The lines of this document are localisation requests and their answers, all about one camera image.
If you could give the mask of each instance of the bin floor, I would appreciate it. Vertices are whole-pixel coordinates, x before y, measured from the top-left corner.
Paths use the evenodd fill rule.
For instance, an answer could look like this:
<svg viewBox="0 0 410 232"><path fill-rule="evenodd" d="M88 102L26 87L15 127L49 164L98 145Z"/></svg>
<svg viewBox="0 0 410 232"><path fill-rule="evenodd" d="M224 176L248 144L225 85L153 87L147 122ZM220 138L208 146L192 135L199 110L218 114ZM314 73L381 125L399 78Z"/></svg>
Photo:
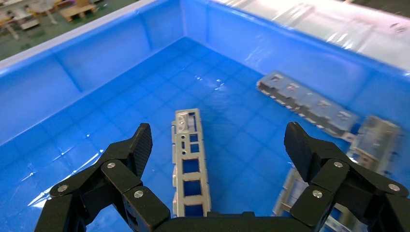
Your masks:
<svg viewBox="0 0 410 232"><path fill-rule="evenodd" d="M189 108L200 109L212 209L271 215L291 167L283 146L288 122L342 150L348 144L257 91L262 76L188 38L177 41L29 131L36 143L28 139L30 151L9 168L18 181L9 180L2 197L4 224L32 231L47 189L93 164L110 143L131 137L141 122L151 125L154 140L144 185L172 210L171 122L176 110ZM88 229L129 230L112 206Z"/></svg>

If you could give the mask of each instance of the metal part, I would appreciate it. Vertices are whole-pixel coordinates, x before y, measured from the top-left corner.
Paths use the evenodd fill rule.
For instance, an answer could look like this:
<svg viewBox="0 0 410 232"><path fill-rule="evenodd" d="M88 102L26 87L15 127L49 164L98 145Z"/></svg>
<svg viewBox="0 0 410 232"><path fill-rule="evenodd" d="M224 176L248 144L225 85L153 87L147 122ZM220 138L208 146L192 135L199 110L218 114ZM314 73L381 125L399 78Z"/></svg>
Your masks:
<svg viewBox="0 0 410 232"><path fill-rule="evenodd" d="M308 87L275 71L259 80L257 88L328 134L351 140L345 134L350 133L358 116Z"/></svg>
<svg viewBox="0 0 410 232"><path fill-rule="evenodd" d="M334 162L333 164L334 164L336 167L338 167L338 168L343 167L343 164L340 163L340 162Z"/></svg>
<svg viewBox="0 0 410 232"><path fill-rule="evenodd" d="M320 192L319 190L314 190L312 193L313 193L313 196L317 198L321 198L323 196L323 193Z"/></svg>
<svg viewBox="0 0 410 232"><path fill-rule="evenodd" d="M173 213L177 217L206 216L211 210L208 173L198 109L176 111L172 122Z"/></svg>
<svg viewBox="0 0 410 232"><path fill-rule="evenodd" d="M144 195L144 192L142 192L141 190L138 190L134 193L134 197L135 198L140 198Z"/></svg>
<svg viewBox="0 0 410 232"><path fill-rule="evenodd" d="M67 188L68 188L67 185L62 185L62 186L60 186L60 187L57 189L57 191L59 191L59 192L64 192L65 190L67 190Z"/></svg>
<svg viewBox="0 0 410 232"><path fill-rule="evenodd" d="M389 174L389 167L401 142L397 125L369 116L360 127L346 155L357 164L381 175Z"/></svg>
<svg viewBox="0 0 410 232"><path fill-rule="evenodd" d="M115 163L109 163L107 164L107 168L114 168L115 167Z"/></svg>
<svg viewBox="0 0 410 232"><path fill-rule="evenodd" d="M393 191L400 191L399 186L397 186L395 184L389 184L389 188Z"/></svg>

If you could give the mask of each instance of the rectangular cutout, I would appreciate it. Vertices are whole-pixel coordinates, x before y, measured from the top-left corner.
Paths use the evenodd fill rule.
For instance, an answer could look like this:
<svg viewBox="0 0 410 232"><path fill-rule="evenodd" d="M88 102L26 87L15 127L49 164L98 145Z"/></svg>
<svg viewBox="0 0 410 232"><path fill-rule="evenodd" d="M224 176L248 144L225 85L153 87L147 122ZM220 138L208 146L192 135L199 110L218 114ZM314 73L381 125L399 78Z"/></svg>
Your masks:
<svg viewBox="0 0 410 232"><path fill-rule="evenodd" d="M359 155L356 153L353 153L353 155L351 156L351 158L355 161L357 161L357 158L359 158Z"/></svg>
<svg viewBox="0 0 410 232"><path fill-rule="evenodd" d="M198 135L197 134L190 134L190 142L197 142L198 141Z"/></svg>
<svg viewBox="0 0 410 232"><path fill-rule="evenodd" d="M188 129L190 130L190 132L197 132L195 113L188 114Z"/></svg>
<svg viewBox="0 0 410 232"><path fill-rule="evenodd" d="M330 213L330 216L332 216L332 218L336 220L339 220L341 215L342 215L342 212L336 208L333 208L332 212Z"/></svg>
<svg viewBox="0 0 410 232"><path fill-rule="evenodd" d="M201 204L185 205L186 217L203 217L204 209Z"/></svg>
<svg viewBox="0 0 410 232"><path fill-rule="evenodd" d="M202 195L200 180L184 180L184 196Z"/></svg>
<svg viewBox="0 0 410 232"><path fill-rule="evenodd" d="M182 173L196 173L199 172L199 160L198 159L183 159L182 160Z"/></svg>
<svg viewBox="0 0 410 232"><path fill-rule="evenodd" d="M199 144L191 144L191 153L199 152Z"/></svg>

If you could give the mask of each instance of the metal bracket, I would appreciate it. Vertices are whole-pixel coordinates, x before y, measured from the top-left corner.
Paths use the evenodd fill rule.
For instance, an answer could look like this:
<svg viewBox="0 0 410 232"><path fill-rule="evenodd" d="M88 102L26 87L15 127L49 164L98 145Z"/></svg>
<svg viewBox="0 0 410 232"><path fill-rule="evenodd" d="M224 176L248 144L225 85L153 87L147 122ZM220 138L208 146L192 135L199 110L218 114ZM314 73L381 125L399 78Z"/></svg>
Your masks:
<svg viewBox="0 0 410 232"><path fill-rule="evenodd" d="M278 72L264 76L256 86L262 93L328 134L352 141L348 133L358 116L340 105Z"/></svg>
<svg viewBox="0 0 410 232"><path fill-rule="evenodd" d="M173 213L177 217L206 216L211 203L199 109L176 111L172 136Z"/></svg>

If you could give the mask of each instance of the square hole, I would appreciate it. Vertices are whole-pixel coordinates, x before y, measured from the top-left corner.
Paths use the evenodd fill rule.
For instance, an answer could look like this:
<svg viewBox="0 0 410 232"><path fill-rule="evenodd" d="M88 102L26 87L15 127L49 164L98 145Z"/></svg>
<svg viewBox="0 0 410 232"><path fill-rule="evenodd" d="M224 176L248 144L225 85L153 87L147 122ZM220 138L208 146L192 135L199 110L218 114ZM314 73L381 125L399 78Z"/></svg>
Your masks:
<svg viewBox="0 0 410 232"><path fill-rule="evenodd" d="M185 216L186 217L203 217L204 209L201 204L196 205L185 205Z"/></svg>
<svg viewBox="0 0 410 232"><path fill-rule="evenodd" d="M199 144L191 144L191 153L199 152Z"/></svg>
<svg viewBox="0 0 410 232"><path fill-rule="evenodd" d="M195 173L199 172L198 159L183 159L182 160L182 173Z"/></svg>
<svg viewBox="0 0 410 232"><path fill-rule="evenodd" d="M198 141L198 135L197 134L190 134L190 142L197 142Z"/></svg>
<svg viewBox="0 0 410 232"><path fill-rule="evenodd" d="M201 181L200 180L191 180L184 181L184 195L185 196L195 196L201 195Z"/></svg>

